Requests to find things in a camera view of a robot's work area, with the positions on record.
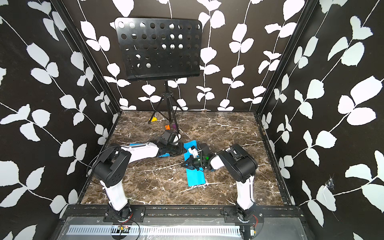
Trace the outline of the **cyan paper sheet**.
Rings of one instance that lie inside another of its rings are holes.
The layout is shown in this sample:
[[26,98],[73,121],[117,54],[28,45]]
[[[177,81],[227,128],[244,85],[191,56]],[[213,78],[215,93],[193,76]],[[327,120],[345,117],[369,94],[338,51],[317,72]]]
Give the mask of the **cyan paper sheet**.
[[170,157],[169,153],[162,153],[160,147],[148,142],[146,144],[131,144],[127,146],[131,153],[131,160],[141,160],[145,158],[163,158]]
[[[184,144],[184,148],[187,150],[186,153],[184,153],[184,160],[188,161],[191,157],[191,154],[188,152],[188,149],[192,146],[198,146],[197,141],[193,140],[189,143]],[[195,187],[199,185],[204,185],[206,183],[205,175],[202,171],[199,169],[186,169],[187,173],[187,182],[189,187]]]

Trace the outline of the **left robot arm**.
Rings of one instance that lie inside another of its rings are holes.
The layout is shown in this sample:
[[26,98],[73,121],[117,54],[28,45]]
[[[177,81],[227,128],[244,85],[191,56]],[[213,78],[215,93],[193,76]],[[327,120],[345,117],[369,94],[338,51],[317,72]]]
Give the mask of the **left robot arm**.
[[130,163],[148,158],[174,157],[185,152],[181,135],[166,130],[159,138],[144,144],[111,144],[97,157],[92,170],[105,188],[109,205],[120,212],[129,205],[122,181]]

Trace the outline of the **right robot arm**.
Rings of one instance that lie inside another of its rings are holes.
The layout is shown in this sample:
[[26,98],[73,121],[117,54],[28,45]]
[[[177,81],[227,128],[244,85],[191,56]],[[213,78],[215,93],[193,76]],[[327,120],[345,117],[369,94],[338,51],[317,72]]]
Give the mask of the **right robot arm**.
[[256,206],[253,184],[257,161],[239,144],[233,144],[225,150],[214,153],[207,144],[197,144],[187,150],[189,157],[181,164],[187,170],[214,172],[226,168],[237,184],[236,205],[244,215]]

